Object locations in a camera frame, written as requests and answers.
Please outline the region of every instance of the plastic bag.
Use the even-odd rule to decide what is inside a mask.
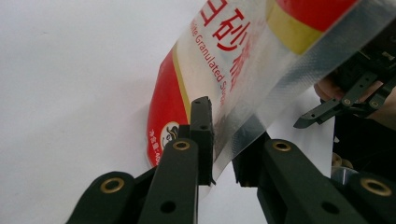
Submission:
[[[208,96],[214,177],[282,109],[378,34],[396,3],[359,0],[209,0],[164,59],[148,115],[148,159]]]

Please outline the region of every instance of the black plastic part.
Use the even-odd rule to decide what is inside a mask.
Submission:
[[[177,138],[190,138],[190,125],[187,124],[179,125]]]
[[[135,185],[131,202],[133,209],[127,211],[127,213],[132,214],[133,220],[131,223],[137,223],[137,220],[140,217],[143,204],[146,200],[146,195],[149,192],[149,186],[151,185],[152,178],[154,177],[156,171],[157,167],[153,167],[134,180]]]
[[[384,104],[396,85],[396,20],[359,52],[332,72],[334,83],[346,94],[340,100],[331,99],[300,116],[295,128],[321,124],[335,115],[345,113],[366,118]],[[357,103],[362,94],[375,81],[384,85],[364,103]]]
[[[138,223],[196,223],[197,197],[198,146],[178,138],[163,151]]]
[[[293,143],[267,141],[262,162],[268,175],[262,176],[258,193],[268,223],[367,223]],[[278,196],[286,209],[276,203]]]
[[[199,147],[199,185],[214,183],[213,168],[213,124],[212,104],[208,97],[201,97],[191,103],[190,139]]]
[[[134,178],[121,172],[111,172],[96,178],[78,201],[68,224],[115,224],[133,221],[131,200]]]
[[[233,159],[233,172],[236,182],[241,187],[259,186],[260,176],[262,175],[262,146],[267,140],[270,140],[270,136],[268,133],[263,133]]]
[[[370,223],[396,223],[396,184],[370,174],[350,177],[346,197]]]
[[[396,182],[396,131],[372,119],[345,114],[335,117],[332,150],[353,164],[354,170]]]

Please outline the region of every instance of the brass screw insert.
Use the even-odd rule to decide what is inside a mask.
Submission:
[[[345,99],[345,100],[344,100],[344,104],[350,105],[350,100],[349,100],[349,99]]]
[[[377,107],[377,106],[378,106],[378,102],[372,101],[372,106],[373,106],[373,107]]]
[[[105,180],[100,186],[103,193],[114,193],[122,189],[125,182],[119,177],[113,177]]]
[[[273,143],[273,148],[279,151],[290,151],[291,147],[285,142],[276,141]]]
[[[388,197],[392,194],[392,190],[387,185],[372,178],[362,178],[361,185],[368,191],[379,196]]]
[[[177,141],[173,144],[173,148],[176,150],[186,150],[190,148],[190,143],[185,141]]]

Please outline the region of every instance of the white background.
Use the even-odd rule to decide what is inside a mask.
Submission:
[[[99,175],[147,171],[158,68],[203,3],[0,1],[0,223],[65,223]],[[313,129],[290,135],[326,173],[332,126]],[[229,166],[201,200],[199,223],[263,223],[255,191],[239,188]]]

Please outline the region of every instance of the red label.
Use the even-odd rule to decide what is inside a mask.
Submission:
[[[148,160],[158,165],[163,149],[177,137],[178,124],[188,124],[172,50],[161,64],[148,112]]]
[[[321,32],[326,31],[358,0],[276,0],[293,18]]]

